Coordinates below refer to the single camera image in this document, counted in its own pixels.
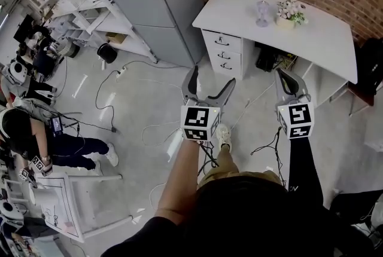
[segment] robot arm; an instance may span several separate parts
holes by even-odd
[[[277,69],[275,85],[276,115],[287,138],[310,137],[314,127],[314,105],[304,80],[291,71]]]
[[[185,105],[181,107],[181,129],[188,140],[210,141],[215,129],[221,122],[223,107],[235,87],[231,79],[217,96],[208,96],[204,100],[197,97],[198,66],[190,70],[182,84]]]

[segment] shoe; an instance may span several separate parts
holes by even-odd
[[[232,140],[230,139],[231,131],[226,125],[220,123],[215,130],[215,134],[217,135],[220,151],[223,145],[228,145],[230,151],[233,149]]]
[[[109,151],[105,154],[107,159],[110,161],[113,167],[118,165],[118,155],[114,150],[114,146],[112,143],[108,143]]]
[[[101,163],[96,160],[95,161],[96,167],[92,170],[97,176],[103,176],[104,174],[102,173],[101,170]]]

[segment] black trash bin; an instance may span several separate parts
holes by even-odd
[[[109,44],[102,44],[97,50],[97,55],[104,59],[106,63],[112,63],[117,57],[117,51]]]

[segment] beige pants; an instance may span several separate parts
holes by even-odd
[[[282,185],[281,180],[278,175],[276,175],[273,171],[265,171],[263,173],[260,172],[239,172],[236,164],[233,161],[233,158],[229,152],[229,147],[227,145],[222,146],[220,153],[217,157],[218,167],[211,169],[208,174],[199,182],[198,188],[201,188],[206,183],[221,179],[221,178],[231,178],[234,176],[252,176],[255,178],[262,178],[269,180],[271,182],[278,183]]]

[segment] desk drawer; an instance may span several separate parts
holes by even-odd
[[[209,57],[215,72],[230,77],[241,77],[242,56],[239,53],[210,49]]]
[[[242,52],[242,38],[227,34],[202,30],[203,38],[207,47],[214,47],[219,50],[231,52]]]

